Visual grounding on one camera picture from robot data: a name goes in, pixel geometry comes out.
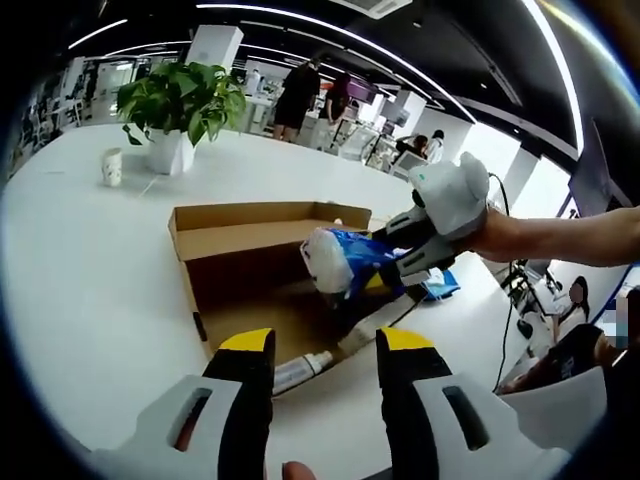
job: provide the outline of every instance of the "finger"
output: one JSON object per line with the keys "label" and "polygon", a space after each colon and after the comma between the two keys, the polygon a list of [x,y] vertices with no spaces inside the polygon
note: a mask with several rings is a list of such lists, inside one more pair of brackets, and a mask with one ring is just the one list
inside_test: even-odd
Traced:
{"label": "finger", "polygon": [[283,480],[316,480],[316,476],[305,464],[288,462],[282,465]]}

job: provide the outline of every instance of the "blue object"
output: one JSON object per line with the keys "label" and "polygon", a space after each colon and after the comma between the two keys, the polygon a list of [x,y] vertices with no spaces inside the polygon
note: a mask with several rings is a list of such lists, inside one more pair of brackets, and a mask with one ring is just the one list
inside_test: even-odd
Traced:
{"label": "blue object", "polygon": [[460,285],[458,285],[453,273],[449,270],[445,270],[442,274],[444,276],[444,285],[430,284],[428,281],[422,282],[422,286],[427,291],[427,300],[437,300],[447,297],[460,290]]}
{"label": "blue object", "polygon": [[355,232],[345,232],[330,228],[342,247],[344,256],[353,272],[353,280],[345,298],[350,298],[360,292],[380,267],[395,260],[393,248]]}

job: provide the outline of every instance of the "white sleeve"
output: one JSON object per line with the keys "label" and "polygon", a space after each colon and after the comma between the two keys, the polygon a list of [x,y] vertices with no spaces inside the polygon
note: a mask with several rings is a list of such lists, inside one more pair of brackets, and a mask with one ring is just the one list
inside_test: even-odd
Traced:
{"label": "white sleeve", "polygon": [[440,143],[430,142],[425,153],[425,156],[427,157],[427,163],[429,163],[430,165],[438,163],[442,159],[443,150],[444,148],[442,147],[442,145],[440,145]]}

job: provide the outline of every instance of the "window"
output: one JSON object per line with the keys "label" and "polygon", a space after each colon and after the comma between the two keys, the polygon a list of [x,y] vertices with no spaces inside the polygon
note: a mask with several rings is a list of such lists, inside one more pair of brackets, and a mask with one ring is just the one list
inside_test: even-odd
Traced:
{"label": "window", "polygon": [[[519,149],[520,142],[515,138],[484,123],[477,123],[469,130],[455,159],[456,163],[459,163],[460,155],[469,152],[484,163],[490,173],[496,174],[504,182]],[[498,182],[492,179],[489,198],[493,198],[499,189]]]}
{"label": "window", "polygon": [[[569,174],[546,157],[540,158],[511,214],[519,218],[554,218],[569,194]],[[570,208],[565,209],[569,215]]]}

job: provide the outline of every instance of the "black cable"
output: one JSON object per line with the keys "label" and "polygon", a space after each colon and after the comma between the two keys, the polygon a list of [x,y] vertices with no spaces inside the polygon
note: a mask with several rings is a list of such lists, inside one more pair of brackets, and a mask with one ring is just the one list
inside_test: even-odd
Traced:
{"label": "black cable", "polygon": [[[500,177],[498,177],[493,173],[490,173],[489,176],[495,178],[496,180],[498,180],[498,183],[500,183],[500,191],[502,192],[502,198],[504,200],[505,212],[508,217],[511,216],[511,213],[509,211],[509,200],[507,199],[507,192],[504,189],[504,184],[502,183],[502,180],[500,180]],[[512,274],[513,274],[513,262],[509,262],[509,278],[511,278]],[[494,392],[498,389],[498,385],[500,385],[500,377],[502,377],[502,370],[504,369],[504,363],[507,360],[507,334],[509,333],[509,325],[511,323],[511,313],[513,312],[513,299],[509,296],[509,294],[507,294],[507,296],[509,298],[509,313],[507,314],[507,321],[504,327],[504,335],[502,336],[502,361],[500,362],[500,370],[498,370],[498,378],[496,379],[496,385],[493,387]]]}

